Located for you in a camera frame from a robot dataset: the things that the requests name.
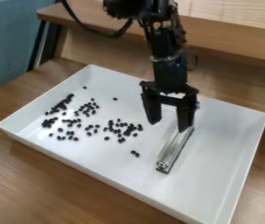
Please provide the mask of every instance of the wooden shelf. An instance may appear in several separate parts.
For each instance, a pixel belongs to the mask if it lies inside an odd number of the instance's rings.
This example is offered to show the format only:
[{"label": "wooden shelf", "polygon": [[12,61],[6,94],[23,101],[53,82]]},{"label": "wooden shelf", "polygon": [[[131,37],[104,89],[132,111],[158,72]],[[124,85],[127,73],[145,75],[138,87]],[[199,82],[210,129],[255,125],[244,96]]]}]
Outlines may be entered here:
[{"label": "wooden shelf", "polygon": [[[260,0],[178,0],[181,22],[191,45],[265,60],[265,3]],[[88,24],[118,29],[124,21],[106,15],[100,1],[72,0],[74,11]],[[77,27],[60,3],[38,11],[42,20]],[[144,40],[143,30],[134,23],[127,37]]]}]

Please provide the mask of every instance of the blue wall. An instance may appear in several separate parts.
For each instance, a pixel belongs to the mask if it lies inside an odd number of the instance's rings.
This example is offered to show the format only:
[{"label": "blue wall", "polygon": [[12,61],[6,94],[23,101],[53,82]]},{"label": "blue wall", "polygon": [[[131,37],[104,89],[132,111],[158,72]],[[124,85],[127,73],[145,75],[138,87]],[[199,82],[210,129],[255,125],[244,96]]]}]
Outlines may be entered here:
[{"label": "blue wall", "polygon": [[37,9],[53,0],[0,0],[0,85],[25,73],[38,33]]}]

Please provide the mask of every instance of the table surface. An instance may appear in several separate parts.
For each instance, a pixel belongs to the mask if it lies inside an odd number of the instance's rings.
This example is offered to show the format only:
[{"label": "table surface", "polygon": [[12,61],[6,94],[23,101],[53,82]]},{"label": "table surface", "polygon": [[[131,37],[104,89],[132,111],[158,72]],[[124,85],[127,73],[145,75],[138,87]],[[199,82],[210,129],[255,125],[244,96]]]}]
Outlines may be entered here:
[{"label": "table surface", "polygon": [[[54,59],[0,87],[0,121],[84,65]],[[182,223],[0,130],[0,224]],[[233,224],[265,223],[265,133]]]}]

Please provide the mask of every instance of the pile of beans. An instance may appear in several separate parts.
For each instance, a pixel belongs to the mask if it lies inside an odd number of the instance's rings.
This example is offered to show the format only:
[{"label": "pile of beans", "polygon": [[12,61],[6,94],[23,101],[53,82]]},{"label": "pile of beans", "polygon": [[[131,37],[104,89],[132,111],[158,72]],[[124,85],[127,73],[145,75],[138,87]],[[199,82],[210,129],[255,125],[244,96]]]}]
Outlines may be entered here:
[{"label": "pile of beans", "polygon": [[[63,112],[61,113],[63,116],[67,115],[67,104],[69,104],[74,98],[74,94],[69,94],[66,99],[60,101],[57,105],[55,105],[49,112],[45,112],[45,115],[53,115],[55,113],[59,113],[61,110]],[[79,141],[80,139],[75,136],[75,132],[71,130],[73,127],[76,127],[78,129],[83,128],[82,126],[82,119],[78,118],[81,116],[85,116],[84,119],[95,116],[98,113],[98,110],[100,109],[100,105],[95,101],[94,98],[91,98],[89,102],[81,105],[78,107],[77,110],[73,112],[73,115],[77,117],[76,119],[62,119],[62,123],[66,124],[67,130],[64,130],[61,127],[58,127],[56,134],[56,139],[58,141],[65,141],[65,140],[73,140],[73,141]],[[58,121],[58,117],[53,117],[50,119],[45,119],[42,122],[42,127],[51,129],[52,126],[55,124],[56,121]],[[139,132],[143,131],[142,124],[134,124],[134,123],[127,123],[124,122],[121,118],[118,118],[116,120],[109,120],[107,125],[105,127],[102,127],[100,124],[89,124],[88,126],[85,126],[81,131],[86,132],[86,137],[92,137],[98,134],[100,131],[103,131],[105,134],[105,137],[103,140],[109,141],[111,139],[117,140],[119,144],[123,144],[127,141],[128,137],[138,137]],[[136,151],[131,151],[131,154],[135,155],[137,158],[140,157],[140,154]]]}]

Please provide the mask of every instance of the wooden table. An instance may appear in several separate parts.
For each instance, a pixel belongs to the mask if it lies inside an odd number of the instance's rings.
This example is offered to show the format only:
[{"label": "wooden table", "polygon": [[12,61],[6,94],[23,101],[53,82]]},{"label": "wooden table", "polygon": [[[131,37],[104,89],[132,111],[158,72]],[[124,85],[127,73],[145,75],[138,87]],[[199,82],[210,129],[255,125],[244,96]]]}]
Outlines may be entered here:
[{"label": "wooden table", "polygon": [[[0,121],[86,64],[151,79],[150,53],[145,49],[139,40],[104,39],[63,28],[56,59],[0,87]],[[189,76],[201,94],[265,112],[264,60],[202,48],[198,55],[199,67]],[[23,223],[182,222],[10,139],[0,130],[0,224]],[[265,132],[232,223],[265,224]]]},{"label": "wooden table", "polygon": [[[83,67],[71,60],[54,59],[0,87],[0,121]],[[181,222],[10,139],[0,130],[1,223]],[[232,223],[265,223],[265,133]]]}]

